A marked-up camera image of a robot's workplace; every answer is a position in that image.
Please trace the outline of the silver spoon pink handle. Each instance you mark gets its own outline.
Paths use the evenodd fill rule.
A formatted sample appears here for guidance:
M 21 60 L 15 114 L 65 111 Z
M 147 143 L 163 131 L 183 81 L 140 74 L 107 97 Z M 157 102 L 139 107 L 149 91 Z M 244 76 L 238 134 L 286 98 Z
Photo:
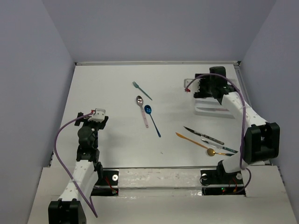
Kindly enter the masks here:
M 148 125 L 148 121 L 146 119 L 146 115 L 145 115 L 145 111 L 144 111 L 144 108 L 143 108 L 143 98 L 141 96 L 137 96 L 136 97 L 136 103 L 137 105 L 140 107 L 140 110 L 141 110 L 141 114 L 142 114 L 142 118 L 143 118 L 143 121 L 144 121 L 144 124 L 145 124 L 145 127 L 148 128 L 149 125 Z

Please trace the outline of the blue spoon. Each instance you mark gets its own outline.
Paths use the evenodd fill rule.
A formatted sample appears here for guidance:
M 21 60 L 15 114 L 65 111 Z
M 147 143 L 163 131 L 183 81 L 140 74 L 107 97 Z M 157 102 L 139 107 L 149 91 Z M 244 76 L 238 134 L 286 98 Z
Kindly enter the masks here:
M 151 106 L 150 105 L 145 105 L 144 106 L 144 110 L 145 110 L 145 112 L 150 116 L 150 118 L 151 118 L 151 120 L 152 120 L 152 122 L 153 122 L 153 125 L 154 125 L 154 127 L 155 127 L 155 130 L 156 130 L 156 132 L 157 132 L 157 134 L 158 134 L 158 136 L 159 136 L 159 138 L 161 138 L 161 134 L 160 134 L 160 132 L 159 132 L 159 130 L 158 130 L 158 128 L 157 128 L 157 126 L 156 126 L 156 124 L 155 124 L 155 122 L 154 122 L 154 119 L 153 119 L 153 117 L 152 117 L 152 108 L 151 108 Z

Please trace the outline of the teal fork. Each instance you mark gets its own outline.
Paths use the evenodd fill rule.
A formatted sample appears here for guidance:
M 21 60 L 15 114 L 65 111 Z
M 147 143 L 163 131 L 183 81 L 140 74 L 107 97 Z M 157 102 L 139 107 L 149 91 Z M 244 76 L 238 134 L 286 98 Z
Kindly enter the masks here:
M 133 81 L 132 84 L 135 88 L 139 89 L 145 96 L 152 100 L 152 98 L 135 81 Z

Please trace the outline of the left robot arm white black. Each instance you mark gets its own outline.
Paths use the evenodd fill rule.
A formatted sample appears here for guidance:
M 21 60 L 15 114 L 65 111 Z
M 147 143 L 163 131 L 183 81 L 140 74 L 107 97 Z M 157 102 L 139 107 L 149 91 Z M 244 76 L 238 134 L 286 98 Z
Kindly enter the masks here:
M 99 161 L 98 131 L 104 129 L 108 116 L 104 109 L 96 108 L 89 114 L 78 113 L 72 120 L 78 130 L 78 148 L 75 168 L 70 172 L 61 160 L 57 147 L 54 154 L 68 174 L 68 182 L 63 193 L 56 201 L 51 201 L 48 207 L 50 224 L 85 224 L 84 208 L 89 207 L 97 214 L 92 203 L 91 193 L 95 184 L 103 180 L 103 166 Z

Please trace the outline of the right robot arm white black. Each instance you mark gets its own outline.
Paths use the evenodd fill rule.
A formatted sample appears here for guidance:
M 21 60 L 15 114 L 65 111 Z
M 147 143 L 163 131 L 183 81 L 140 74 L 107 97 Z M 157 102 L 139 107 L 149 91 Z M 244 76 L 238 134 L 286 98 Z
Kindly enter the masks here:
M 211 67 L 209 73 L 195 74 L 195 98 L 213 98 L 238 120 L 241 127 L 239 151 L 218 162 L 216 169 L 202 172 L 204 186 L 229 184 L 249 165 L 276 158 L 279 154 L 280 127 L 258 115 L 245 101 L 239 88 L 226 77 L 223 66 Z

